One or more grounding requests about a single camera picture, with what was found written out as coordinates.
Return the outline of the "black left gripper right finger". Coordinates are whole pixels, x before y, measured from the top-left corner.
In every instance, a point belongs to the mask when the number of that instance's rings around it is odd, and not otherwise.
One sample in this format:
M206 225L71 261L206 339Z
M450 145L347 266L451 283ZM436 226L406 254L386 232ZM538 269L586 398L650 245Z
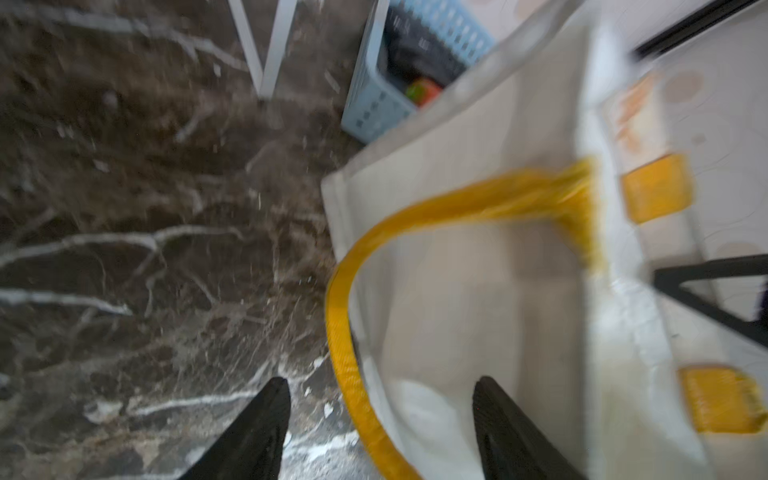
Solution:
M472 413L486 479L584 477L493 378L483 376L476 382Z

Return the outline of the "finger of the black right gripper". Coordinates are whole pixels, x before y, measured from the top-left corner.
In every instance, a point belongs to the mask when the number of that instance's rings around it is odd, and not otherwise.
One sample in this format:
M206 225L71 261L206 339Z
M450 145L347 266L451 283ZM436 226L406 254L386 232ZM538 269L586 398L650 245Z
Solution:
M742 338L767 346L767 256L730 257L655 270L652 286Z

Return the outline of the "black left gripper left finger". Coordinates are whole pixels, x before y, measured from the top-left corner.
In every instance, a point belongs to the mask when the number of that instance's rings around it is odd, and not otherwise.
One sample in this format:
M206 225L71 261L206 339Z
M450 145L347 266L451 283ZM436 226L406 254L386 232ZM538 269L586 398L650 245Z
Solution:
M278 478L290 414L288 382L273 377L181 480Z

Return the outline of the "white grocery bag yellow handles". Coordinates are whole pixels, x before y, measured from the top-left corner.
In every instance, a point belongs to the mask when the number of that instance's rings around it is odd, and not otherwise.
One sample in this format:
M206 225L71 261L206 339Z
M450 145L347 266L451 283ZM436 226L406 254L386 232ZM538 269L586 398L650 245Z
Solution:
M767 256L767 9L641 65L537 3L321 187L335 377L386 479L485 479L493 378L585 479L763 479L767 346L652 286Z

